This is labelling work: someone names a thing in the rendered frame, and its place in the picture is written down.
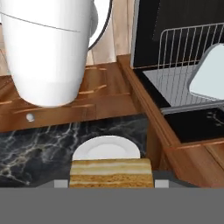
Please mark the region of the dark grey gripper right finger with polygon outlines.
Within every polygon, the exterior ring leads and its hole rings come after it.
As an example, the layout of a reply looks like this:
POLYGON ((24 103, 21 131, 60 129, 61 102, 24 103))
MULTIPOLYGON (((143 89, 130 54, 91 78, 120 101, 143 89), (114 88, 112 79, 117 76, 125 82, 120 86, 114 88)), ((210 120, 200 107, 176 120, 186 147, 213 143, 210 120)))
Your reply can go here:
POLYGON ((172 171, 153 171, 154 186, 156 188, 180 188, 192 187, 197 188, 196 185, 190 184, 180 180, 174 176, 172 171))

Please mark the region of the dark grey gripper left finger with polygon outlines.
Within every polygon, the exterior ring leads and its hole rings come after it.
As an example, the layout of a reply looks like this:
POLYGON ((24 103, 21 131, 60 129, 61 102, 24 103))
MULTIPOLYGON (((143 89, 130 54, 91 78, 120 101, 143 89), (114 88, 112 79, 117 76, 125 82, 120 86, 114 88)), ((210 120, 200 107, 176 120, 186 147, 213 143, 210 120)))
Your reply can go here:
POLYGON ((68 188, 68 178, 57 178, 38 186, 38 188, 68 188))

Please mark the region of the layered brown cake slice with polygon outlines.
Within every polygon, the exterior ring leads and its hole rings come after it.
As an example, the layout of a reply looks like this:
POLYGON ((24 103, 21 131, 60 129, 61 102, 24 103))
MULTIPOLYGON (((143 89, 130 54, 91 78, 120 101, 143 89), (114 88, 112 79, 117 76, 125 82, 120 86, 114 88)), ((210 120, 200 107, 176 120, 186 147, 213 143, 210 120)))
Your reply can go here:
POLYGON ((147 158, 73 161, 72 188, 153 188, 151 161, 147 158))

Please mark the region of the white round plate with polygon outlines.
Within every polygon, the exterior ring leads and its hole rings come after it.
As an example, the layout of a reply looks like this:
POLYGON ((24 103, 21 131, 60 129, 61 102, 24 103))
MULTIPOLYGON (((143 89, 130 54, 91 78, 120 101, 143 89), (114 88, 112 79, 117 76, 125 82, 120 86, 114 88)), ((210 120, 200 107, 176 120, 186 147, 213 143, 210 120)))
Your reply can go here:
POLYGON ((121 136, 98 136, 81 144, 73 160, 140 158, 137 145, 121 136))

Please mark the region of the black glass oven door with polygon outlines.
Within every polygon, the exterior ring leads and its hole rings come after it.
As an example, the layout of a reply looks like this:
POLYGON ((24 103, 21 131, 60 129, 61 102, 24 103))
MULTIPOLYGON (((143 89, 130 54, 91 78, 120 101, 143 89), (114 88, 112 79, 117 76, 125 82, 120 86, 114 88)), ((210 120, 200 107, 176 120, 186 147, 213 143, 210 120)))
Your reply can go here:
POLYGON ((224 137, 224 102, 172 107, 163 101, 158 107, 181 143, 224 137))

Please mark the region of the pale grey oven tray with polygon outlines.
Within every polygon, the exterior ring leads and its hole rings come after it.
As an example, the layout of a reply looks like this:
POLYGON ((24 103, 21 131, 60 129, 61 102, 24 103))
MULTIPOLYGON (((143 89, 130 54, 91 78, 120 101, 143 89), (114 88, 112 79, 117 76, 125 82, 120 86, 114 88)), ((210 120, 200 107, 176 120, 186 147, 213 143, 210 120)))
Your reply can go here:
POLYGON ((192 71, 187 84, 191 95, 224 101, 224 44, 209 46, 192 71))

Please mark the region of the black oven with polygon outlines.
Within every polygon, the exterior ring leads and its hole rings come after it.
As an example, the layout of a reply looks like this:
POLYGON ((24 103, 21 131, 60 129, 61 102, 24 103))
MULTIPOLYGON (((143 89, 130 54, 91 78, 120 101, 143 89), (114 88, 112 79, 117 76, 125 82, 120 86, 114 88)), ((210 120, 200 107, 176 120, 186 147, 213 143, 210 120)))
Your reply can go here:
POLYGON ((222 22, 224 0, 135 0, 130 65, 144 75, 158 63, 165 29, 222 22))

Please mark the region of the wooden cabinet side panel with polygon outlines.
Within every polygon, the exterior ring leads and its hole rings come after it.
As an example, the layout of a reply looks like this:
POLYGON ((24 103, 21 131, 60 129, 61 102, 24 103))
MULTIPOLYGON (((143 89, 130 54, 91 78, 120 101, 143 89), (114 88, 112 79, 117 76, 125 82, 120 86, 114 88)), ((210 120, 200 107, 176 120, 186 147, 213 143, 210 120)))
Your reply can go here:
POLYGON ((160 111, 166 101, 140 70, 130 67, 130 56, 119 55, 116 60, 135 107, 148 118, 146 157, 152 170, 173 173, 193 186, 224 187, 224 136, 182 140, 160 111))

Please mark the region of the wooden drawer front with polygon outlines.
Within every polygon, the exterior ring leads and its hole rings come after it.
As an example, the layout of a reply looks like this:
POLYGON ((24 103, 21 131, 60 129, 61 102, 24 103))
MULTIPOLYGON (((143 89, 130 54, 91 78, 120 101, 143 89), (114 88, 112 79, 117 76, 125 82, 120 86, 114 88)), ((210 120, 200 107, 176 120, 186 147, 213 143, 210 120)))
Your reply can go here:
POLYGON ((96 106, 94 104, 61 108, 21 109, 0 115, 0 132, 89 121, 94 120, 95 115, 96 106), (26 115, 29 113, 34 115, 34 122, 27 121, 26 115))

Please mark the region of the large white rounded cylinder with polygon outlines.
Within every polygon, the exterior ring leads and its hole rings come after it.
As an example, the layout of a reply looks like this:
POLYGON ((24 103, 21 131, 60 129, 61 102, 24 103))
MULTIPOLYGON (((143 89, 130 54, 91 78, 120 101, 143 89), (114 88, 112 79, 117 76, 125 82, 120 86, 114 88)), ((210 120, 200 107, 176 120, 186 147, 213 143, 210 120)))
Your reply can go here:
POLYGON ((0 0, 6 60, 22 99, 47 108, 74 101, 112 1, 0 0))

